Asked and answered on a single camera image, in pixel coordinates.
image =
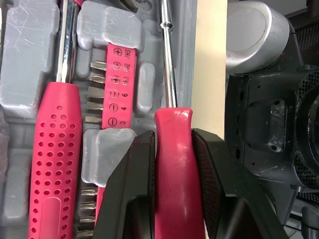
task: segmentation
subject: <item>hole pattern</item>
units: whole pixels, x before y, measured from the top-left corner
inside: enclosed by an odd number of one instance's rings
[[[309,169],[299,153],[295,154],[295,170],[300,180],[309,188],[319,187],[319,179],[316,174]]]
[[[296,31],[305,64],[318,65],[318,49],[319,49],[319,23],[309,24],[308,27]]]
[[[298,99],[301,100],[304,95],[312,88],[316,87],[319,83],[319,71],[313,71],[304,76],[303,80],[299,83],[297,92]]]
[[[311,203],[319,203],[319,193],[297,193],[297,198]]]
[[[45,158],[42,160],[38,160],[36,162],[37,166],[41,166],[41,168],[38,168],[38,170],[35,172],[36,175],[40,176],[43,174],[42,178],[38,178],[35,180],[35,186],[40,186],[41,184],[45,185],[45,187],[47,188],[35,188],[34,190],[34,195],[59,195],[59,197],[62,197],[61,200],[63,200],[64,203],[69,204],[70,203],[70,192],[71,192],[71,188],[69,187],[65,187],[63,184],[70,184],[72,181],[71,179],[63,179],[61,180],[54,180],[51,181],[49,180],[52,174],[56,175],[56,176],[61,176],[61,175],[72,175],[72,170],[73,168],[70,168],[70,166],[73,165],[72,160],[69,160],[69,158],[64,158],[65,156],[67,157],[72,157],[74,155],[74,141],[73,139],[77,136],[74,132],[70,132],[71,129],[76,129],[77,126],[75,124],[71,124],[68,125],[66,124],[66,122],[63,120],[67,119],[67,115],[62,115],[61,111],[63,110],[62,106],[57,106],[57,110],[55,114],[51,114],[49,115],[49,117],[51,119],[53,119],[51,122],[43,122],[41,123],[41,128],[42,128],[42,132],[38,133],[40,137],[42,137],[43,139],[41,139],[41,141],[38,143],[38,146],[43,147],[43,148],[39,148],[38,151],[38,156],[42,157],[42,156],[48,156],[51,157],[52,160],[50,161],[46,161]],[[58,186],[55,189],[51,189],[50,185],[54,184],[56,186]],[[34,202],[34,207],[32,209],[32,211],[37,214],[39,211],[37,208],[37,206],[40,203],[39,199],[32,199]],[[64,206],[63,207],[63,211],[64,212],[68,212],[69,210],[69,206]],[[68,219],[68,215],[62,215],[62,220],[65,221]],[[37,218],[36,215],[33,215],[32,221],[34,223],[37,223]],[[68,225],[67,224],[62,224],[61,229],[65,230],[67,229]],[[63,234],[60,238],[61,239],[65,239],[67,236],[67,234]]]

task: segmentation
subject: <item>plus symbol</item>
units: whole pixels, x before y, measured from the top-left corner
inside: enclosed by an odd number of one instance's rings
[[[116,56],[121,56],[122,55],[122,50],[120,48],[115,48],[113,52],[114,52],[114,54]]]

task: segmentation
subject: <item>flathead bit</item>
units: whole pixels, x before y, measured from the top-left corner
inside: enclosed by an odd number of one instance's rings
[[[91,68],[100,71],[106,71],[106,62],[104,61],[92,61]]]
[[[104,98],[104,90],[89,86],[88,97],[102,99]]]
[[[77,237],[78,238],[87,238],[93,236],[93,230],[85,230],[85,231],[78,231]]]
[[[130,11],[136,13],[139,6],[136,2],[141,3],[141,0],[120,0]]]
[[[94,103],[94,102],[87,102],[86,109],[88,110],[103,110],[103,104]]]
[[[90,201],[90,202],[84,202],[81,203],[81,210],[95,210],[96,209],[96,202]]]
[[[96,196],[96,195],[98,195],[98,188],[97,187],[82,188],[81,195],[82,196]]]
[[[80,218],[80,223],[94,223],[95,222],[95,216],[86,216]]]
[[[100,83],[100,84],[104,84],[105,83],[105,76],[103,75],[93,75],[90,76],[90,81],[96,82],[96,83]]]
[[[85,116],[86,123],[102,123],[102,118],[95,116]]]

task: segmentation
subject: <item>screwdriver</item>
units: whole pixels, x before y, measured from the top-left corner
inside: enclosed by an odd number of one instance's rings
[[[166,107],[157,110],[156,239],[204,239],[198,167],[191,141],[192,110],[177,108],[168,0],[158,0],[164,44]]]
[[[47,85],[35,124],[29,239],[72,239],[82,136],[79,90],[71,84],[82,0],[60,1],[56,82]]]

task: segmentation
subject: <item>gray plastic tray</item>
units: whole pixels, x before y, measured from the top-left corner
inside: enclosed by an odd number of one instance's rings
[[[115,4],[115,0],[95,0],[94,2],[125,9],[121,4]],[[7,3],[10,4],[10,9],[6,23],[0,102],[9,124],[9,148],[8,169],[4,180],[0,181],[0,239],[25,239],[34,117],[36,117],[46,83],[54,79],[54,63],[56,62],[54,53],[59,11],[56,0],[10,0]],[[174,22],[173,56],[180,107],[190,107],[191,102],[196,5],[197,0],[171,1]],[[158,30],[156,1],[144,1],[135,16],[141,23],[142,32],[137,34],[140,39],[137,39],[137,45],[134,45],[138,49],[138,54],[131,129],[139,135],[147,130],[156,129],[154,113],[165,105],[165,99],[162,81],[162,39]],[[97,27],[102,27],[104,23],[96,21],[95,24]],[[113,34],[86,47],[79,40],[82,49],[78,48],[73,83],[80,89],[83,119],[87,115],[94,114],[86,110],[87,90],[88,86],[92,85],[92,82],[88,80],[91,74],[90,62],[105,60],[107,46],[105,41],[112,38],[114,38]],[[90,128],[98,130],[100,126],[84,123],[83,128],[84,131]],[[0,145],[0,150],[6,150],[5,143]],[[81,181],[80,176],[81,169],[79,169],[79,182],[81,186],[86,185]],[[91,214],[91,212],[81,212],[79,205],[80,201],[89,201],[92,198],[78,198],[74,217],[75,229],[79,226],[80,216]],[[92,228],[92,225],[81,225],[80,230]]]

